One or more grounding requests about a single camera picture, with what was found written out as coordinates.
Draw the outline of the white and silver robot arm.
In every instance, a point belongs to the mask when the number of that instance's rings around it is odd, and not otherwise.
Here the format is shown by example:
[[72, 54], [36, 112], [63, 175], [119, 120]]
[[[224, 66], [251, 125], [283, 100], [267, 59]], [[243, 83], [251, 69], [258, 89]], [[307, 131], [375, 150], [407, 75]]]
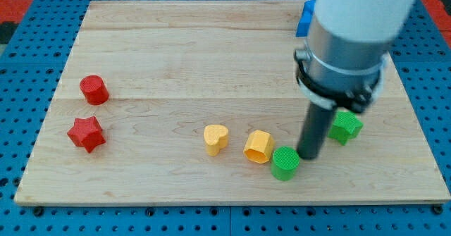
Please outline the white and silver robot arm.
[[363, 113], [383, 89], [393, 40], [416, 0], [316, 0], [295, 49], [296, 78], [310, 100], [297, 153], [315, 159], [338, 108]]

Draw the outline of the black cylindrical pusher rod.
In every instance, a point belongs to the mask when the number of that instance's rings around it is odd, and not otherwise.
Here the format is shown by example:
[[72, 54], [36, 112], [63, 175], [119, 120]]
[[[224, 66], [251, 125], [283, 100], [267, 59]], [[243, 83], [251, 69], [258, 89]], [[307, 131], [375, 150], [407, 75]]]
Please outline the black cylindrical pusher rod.
[[318, 157], [336, 111], [336, 107], [326, 109], [313, 103], [309, 104], [297, 143], [297, 153], [301, 159], [313, 160]]

